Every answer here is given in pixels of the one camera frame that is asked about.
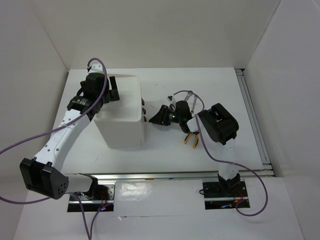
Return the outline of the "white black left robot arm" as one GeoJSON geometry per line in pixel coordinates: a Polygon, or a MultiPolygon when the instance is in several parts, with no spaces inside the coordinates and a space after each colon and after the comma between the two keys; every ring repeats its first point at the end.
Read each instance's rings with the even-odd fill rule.
{"type": "Polygon", "coordinates": [[[26,188],[55,200],[73,193],[94,199],[103,190],[96,177],[62,172],[69,151],[92,123],[109,148],[136,147],[144,140],[146,120],[136,75],[108,76],[100,69],[89,70],[49,140],[34,157],[21,161],[19,169],[26,188]]]}

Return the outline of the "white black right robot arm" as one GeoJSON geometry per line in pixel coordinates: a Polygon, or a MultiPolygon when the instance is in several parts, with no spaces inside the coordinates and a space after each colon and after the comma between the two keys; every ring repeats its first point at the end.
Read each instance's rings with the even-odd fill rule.
{"type": "Polygon", "coordinates": [[[179,124],[182,132],[186,134],[183,141],[185,145],[192,136],[195,136],[193,148],[196,148],[200,141],[200,128],[196,120],[203,124],[210,139],[223,147],[236,138],[239,130],[237,120],[221,103],[216,103],[210,109],[204,109],[195,116],[192,116],[189,104],[185,100],[180,100],[174,105],[162,105],[160,112],[161,125],[179,124]]]}

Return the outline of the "large silver ratchet wrench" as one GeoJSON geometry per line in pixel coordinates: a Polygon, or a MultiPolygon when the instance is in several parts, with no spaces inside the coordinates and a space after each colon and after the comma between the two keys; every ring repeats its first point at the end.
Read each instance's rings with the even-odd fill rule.
{"type": "Polygon", "coordinates": [[[188,102],[189,98],[190,98],[191,96],[193,96],[193,95],[194,95],[193,91],[188,90],[188,91],[187,91],[187,94],[186,94],[186,96],[185,96],[185,98],[184,98],[184,101],[188,102]]]}

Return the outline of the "small silver ratchet wrench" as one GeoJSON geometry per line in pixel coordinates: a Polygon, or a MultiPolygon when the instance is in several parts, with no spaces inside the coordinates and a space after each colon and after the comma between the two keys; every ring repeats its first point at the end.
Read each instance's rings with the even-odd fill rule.
{"type": "Polygon", "coordinates": [[[196,108],[196,105],[197,105],[197,100],[198,100],[198,97],[196,94],[193,95],[194,98],[193,98],[193,103],[192,103],[192,107],[191,107],[191,114],[194,115],[195,114],[195,108],[196,108]]]}

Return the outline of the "white drawer cabinet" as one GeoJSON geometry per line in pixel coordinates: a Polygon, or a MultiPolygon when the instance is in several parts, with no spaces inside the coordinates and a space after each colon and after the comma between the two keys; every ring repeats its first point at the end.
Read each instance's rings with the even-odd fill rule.
{"type": "Polygon", "coordinates": [[[145,116],[140,78],[116,74],[119,100],[104,104],[94,117],[102,138],[110,149],[142,146],[145,142],[145,116]]]}

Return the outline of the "aluminium front rail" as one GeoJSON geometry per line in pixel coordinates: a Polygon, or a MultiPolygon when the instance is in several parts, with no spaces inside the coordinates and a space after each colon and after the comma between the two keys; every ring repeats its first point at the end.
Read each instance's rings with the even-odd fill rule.
{"type": "Polygon", "coordinates": [[[217,171],[162,172],[162,173],[90,173],[100,182],[117,181],[159,181],[212,179],[218,177],[217,171]]]}

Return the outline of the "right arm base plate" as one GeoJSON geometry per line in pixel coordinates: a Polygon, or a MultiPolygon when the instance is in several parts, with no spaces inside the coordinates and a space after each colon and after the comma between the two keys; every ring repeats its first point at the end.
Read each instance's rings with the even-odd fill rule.
{"type": "Polygon", "coordinates": [[[199,194],[204,197],[206,210],[250,208],[248,192],[244,181],[231,191],[223,191],[219,182],[203,182],[199,194]]]}

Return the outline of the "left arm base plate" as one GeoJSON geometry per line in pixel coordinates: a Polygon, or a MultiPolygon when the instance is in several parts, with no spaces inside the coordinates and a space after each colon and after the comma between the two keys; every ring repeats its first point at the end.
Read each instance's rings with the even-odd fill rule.
{"type": "Polygon", "coordinates": [[[84,212],[93,213],[102,207],[102,212],[113,212],[114,211],[114,200],[115,200],[115,181],[104,181],[98,180],[97,186],[94,190],[87,192],[81,192],[84,188],[84,184],[71,183],[67,188],[69,195],[67,212],[68,213],[80,213],[81,207],[76,195],[81,200],[84,212]]]}

